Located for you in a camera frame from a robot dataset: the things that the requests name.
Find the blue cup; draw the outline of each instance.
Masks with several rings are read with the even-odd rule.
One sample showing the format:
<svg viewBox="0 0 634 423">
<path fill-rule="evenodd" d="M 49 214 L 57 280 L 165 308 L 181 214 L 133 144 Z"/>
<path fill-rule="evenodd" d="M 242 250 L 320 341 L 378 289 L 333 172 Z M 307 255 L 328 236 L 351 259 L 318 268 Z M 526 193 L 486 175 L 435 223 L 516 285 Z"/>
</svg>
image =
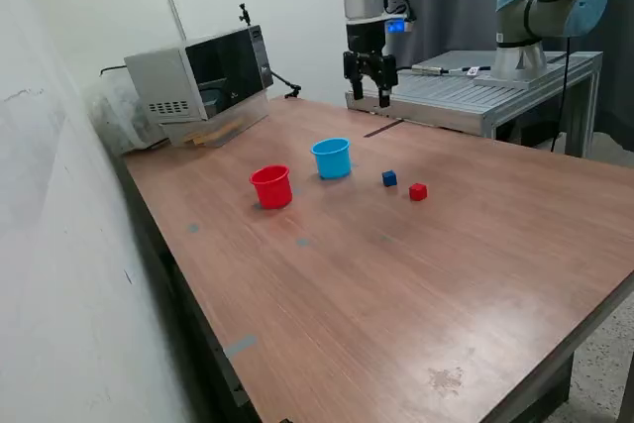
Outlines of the blue cup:
<svg viewBox="0 0 634 423">
<path fill-rule="evenodd" d="M 344 138 L 327 139 L 313 146 L 321 178 L 341 178 L 350 174 L 350 141 Z"/>
</svg>

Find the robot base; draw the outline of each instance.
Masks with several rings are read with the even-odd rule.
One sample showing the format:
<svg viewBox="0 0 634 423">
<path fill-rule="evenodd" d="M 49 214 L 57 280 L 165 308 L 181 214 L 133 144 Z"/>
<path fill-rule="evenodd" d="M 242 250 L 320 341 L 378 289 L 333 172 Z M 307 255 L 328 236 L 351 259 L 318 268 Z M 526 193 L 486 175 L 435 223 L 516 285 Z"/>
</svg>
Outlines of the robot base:
<svg viewBox="0 0 634 423">
<path fill-rule="evenodd" d="M 491 73 L 479 76 L 474 84 L 526 90 L 542 84 L 542 79 L 553 69 L 546 61 L 541 42 L 525 47 L 498 48 Z"/>
</svg>

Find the blue cube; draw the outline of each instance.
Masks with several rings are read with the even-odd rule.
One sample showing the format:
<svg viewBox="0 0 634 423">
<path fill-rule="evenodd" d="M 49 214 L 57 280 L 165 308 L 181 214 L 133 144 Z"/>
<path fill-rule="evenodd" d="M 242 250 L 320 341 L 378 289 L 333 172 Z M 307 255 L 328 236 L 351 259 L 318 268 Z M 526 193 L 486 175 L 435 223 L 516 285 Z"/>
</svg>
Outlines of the blue cube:
<svg viewBox="0 0 634 423">
<path fill-rule="evenodd" d="M 383 185 L 386 187 L 391 187 L 392 185 L 396 185 L 396 174 L 393 170 L 388 170 L 383 173 Z"/>
</svg>

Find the cable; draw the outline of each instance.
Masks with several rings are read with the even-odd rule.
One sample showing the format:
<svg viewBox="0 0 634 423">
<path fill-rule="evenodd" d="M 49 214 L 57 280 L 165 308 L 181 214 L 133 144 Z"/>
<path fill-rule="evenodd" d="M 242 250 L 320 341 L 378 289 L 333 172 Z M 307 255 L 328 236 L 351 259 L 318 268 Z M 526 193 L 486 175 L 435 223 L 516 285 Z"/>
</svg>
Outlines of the cable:
<svg viewBox="0 0 634 423">
<path fill-rule="evenodd" d="M 414 9 L 412 9 L 412 4 L 409 2 L 409 0 L 402 0 L 402 1 L 405 4 L 405 8 L 406 8 L 406 12 L 407 12 L 407 20 L 411 21 L 411 22 L 415 21 L 416 20 L 416 14 L 414 13 Z M 388 14 L 402 14 L 402 12 L 398 11 L 400 9 L 400 7 L 402 7 L 402 6 L 398 6 L 393 11 L 388 12 L 387 11 L 387 0 L 384 0 L 384 4 L 385 4 L 385 12 L 387 12 Z"/>
<path fill-rule="evenodd" d="M 566 40 L 566 66 L 564 68 L 564 89 L 562 90 L 562 101 L 559 105 L 559 120 L 557 121 L 557 131 L 555 131 L 555 137 L 551 144 L 551 153 L 555 151 L 555 144 L 559 137 L 559 130 L 562 127 L 562 119 L 564 118 L 564 105 L 566 104 L 566 89 L 568 87 L 568 67 L 571 64 L 571 39 Z"/>
<path fill-rule="evenodd" d="M 122 64 L 121 66 L 108 66 L 107 68 L 103 68 L 101 70 L 101 72 L 99 73 L 99 76 L 102 76 L 103 73 L 105 73 L 106 71 L 111 71 L 113 69 L 124 69 L 124 68 L 127 68 L 127 66 L 124 64 Z"/>
</svg>

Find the gray curtain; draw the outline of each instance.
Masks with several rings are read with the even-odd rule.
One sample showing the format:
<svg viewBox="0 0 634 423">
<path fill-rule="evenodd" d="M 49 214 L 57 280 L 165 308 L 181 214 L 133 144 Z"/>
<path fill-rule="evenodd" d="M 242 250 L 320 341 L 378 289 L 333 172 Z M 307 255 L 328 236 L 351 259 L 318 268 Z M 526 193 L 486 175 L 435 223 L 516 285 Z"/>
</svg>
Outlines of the gray curtain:
<svg viewBox="0 0 634 423">
<path fill-rule="evenodd" d="M 399 65 L 409 65 L 450 50 L 495 49 L 496 0 L 410 0 L 418 22 L 411 34 L 390 36 L 388 45 Z M 628 86 L 634 55 L 634 0 L 609 0 L 599 26 L 573 39 L 573 51 L 604 52 L 595 129 L 634 151 L 634 91 Z M 562 50 L 563 42 L 545 42 Z M 540 108 L 528 121 L 553 121 L 557 108 Z"/>
</svg>

